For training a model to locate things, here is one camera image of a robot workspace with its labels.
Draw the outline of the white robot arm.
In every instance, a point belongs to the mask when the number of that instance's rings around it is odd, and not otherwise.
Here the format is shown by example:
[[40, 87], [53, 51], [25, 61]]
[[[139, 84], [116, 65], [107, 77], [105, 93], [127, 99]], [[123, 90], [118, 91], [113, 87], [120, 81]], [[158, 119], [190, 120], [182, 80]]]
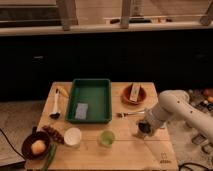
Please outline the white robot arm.
[[145, 124], [152, 136], [172, 115], [178, 115], [213, 143], [213, 117], [189, 104], [189, 95], [184, 90], [166, 90], [159, 94], [158, 102], [147, 110]]

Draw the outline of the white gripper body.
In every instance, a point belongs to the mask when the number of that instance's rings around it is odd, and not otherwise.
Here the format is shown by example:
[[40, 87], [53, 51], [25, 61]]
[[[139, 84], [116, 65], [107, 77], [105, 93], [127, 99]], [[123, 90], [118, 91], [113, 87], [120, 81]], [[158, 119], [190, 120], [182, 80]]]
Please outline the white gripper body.
[[161, 112], [159, 110], [146, 110], [143, 121], [145, 123], [148, 123], [153, 130], [165, 128], [165, 119], [162, 117]]

